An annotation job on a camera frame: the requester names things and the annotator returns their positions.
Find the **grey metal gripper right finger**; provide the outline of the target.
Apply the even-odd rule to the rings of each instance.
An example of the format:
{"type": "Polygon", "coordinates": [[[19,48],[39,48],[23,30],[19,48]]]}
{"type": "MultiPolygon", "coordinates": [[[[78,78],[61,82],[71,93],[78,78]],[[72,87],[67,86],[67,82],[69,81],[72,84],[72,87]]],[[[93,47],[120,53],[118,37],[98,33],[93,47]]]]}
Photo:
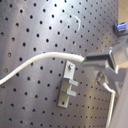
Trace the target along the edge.
{"type": "Polygon", "coordinates": [[[108,85],[117,94],[121,93],[124,78],[126,75],[125,68],[117,68],[114,71],[108,65],[85,64],[86,76],[94,79],[98,85],[108,85]]]}

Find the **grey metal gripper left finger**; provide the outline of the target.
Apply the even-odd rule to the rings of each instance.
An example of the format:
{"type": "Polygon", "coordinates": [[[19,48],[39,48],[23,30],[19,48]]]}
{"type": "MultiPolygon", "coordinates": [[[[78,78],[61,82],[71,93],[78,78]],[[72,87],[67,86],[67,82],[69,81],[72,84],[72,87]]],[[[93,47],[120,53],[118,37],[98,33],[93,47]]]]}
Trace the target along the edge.
{"type": "Polygon", "coordinates": [[[86,56],[86,60],[87,61],[103,61],[103,60],[107,60],[109,66],[112,69],[116,68],[116,64],[115,64],[115,60],[113,57],[113,50],[111,48],[106,49],[102,52],[94,52],[94,53],[89,53],[86,56]]]}

